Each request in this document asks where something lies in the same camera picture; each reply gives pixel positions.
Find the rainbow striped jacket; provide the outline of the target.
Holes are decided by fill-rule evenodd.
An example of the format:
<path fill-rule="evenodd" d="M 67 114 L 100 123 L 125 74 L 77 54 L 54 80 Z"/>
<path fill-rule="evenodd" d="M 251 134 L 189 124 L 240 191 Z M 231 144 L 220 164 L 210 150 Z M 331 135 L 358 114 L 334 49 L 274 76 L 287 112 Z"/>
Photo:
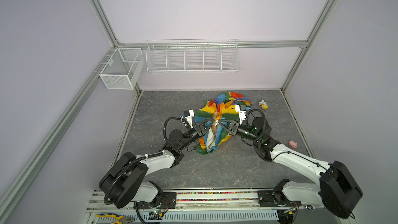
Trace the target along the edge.
<path fill-rule="evenodd" d="M 194 112 L 195 122 L 208 120 L 204 123 L 206 131 L 204 137 L 200 138 L 196 146 L 198 153 L 207 155 L 215 151 L 223 142 L 231 138 L 231 135 L 222 126 L 228 126 L 225 120 L 240 121 L 237 106 L 243 107 L 245 111 L 252 107 L 251 101 L 245 96 L 235 92 L 223 92 L 211 101 L 206 101 L 205 106 Z"/>

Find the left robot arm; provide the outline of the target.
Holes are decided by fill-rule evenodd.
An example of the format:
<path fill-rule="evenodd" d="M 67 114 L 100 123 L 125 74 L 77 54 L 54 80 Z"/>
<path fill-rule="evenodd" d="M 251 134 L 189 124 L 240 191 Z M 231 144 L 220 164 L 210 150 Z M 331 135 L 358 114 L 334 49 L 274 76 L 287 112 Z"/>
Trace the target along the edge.
<path fill-rule="evenodd" d="M 154 172 L 177 166 L 184 157 L 183 149 L 209 132 L 213 118 L 194 123 L 183 133 L 173 130 L 164 136 L 165 144 L 159 152 L 136 156 L 124 153 L 99 182 L 104 204 L 123 208 L 130 202 L 145 202 L 158 207 L 164 200 L 163 190 L 153 181 L 144 181 Z"/>

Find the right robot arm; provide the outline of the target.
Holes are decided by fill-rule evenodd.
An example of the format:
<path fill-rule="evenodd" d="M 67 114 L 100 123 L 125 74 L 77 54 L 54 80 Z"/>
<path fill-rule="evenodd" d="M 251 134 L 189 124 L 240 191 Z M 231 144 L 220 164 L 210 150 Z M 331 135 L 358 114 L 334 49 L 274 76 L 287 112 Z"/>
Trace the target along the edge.
<path fill-rule="evenodd" d="M 311 158 L 273 139 L 264 113 L 252 122 L 220 119 L 217 123 L 229 135 L 251 141 L 262 160 L 281 164 L 311 180 L 306 184 L 283 179 L 267 196 L 259 197 L 261 204 L 298 207 L 305 203 L 324 207 L 342 219 L 354 218 L 353 210 L 363 192 L 343 163 Z"/>

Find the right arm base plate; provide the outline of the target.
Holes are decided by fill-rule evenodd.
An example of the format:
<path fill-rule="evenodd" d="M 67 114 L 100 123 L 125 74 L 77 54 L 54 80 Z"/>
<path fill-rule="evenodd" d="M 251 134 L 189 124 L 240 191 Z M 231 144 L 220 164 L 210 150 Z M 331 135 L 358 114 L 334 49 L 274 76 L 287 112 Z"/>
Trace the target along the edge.
<path fill-rule="evenodd" d="M 258 200 L 261 207 L 300 207 L 300 201 L 290 201 L 281 191 L 258 190 Z"/>

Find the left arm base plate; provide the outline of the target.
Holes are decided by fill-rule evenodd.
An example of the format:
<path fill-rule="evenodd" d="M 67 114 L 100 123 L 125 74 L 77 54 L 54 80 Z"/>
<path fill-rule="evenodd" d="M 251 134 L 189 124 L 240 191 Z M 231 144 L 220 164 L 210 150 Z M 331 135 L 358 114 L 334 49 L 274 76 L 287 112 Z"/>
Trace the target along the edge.
<path fill-rule="evenodd" d="M 152 202 L 140 201 L 138 209 L 174 209 L 177 203 L 177 192 L 166 191 L 158 194 Z"/>

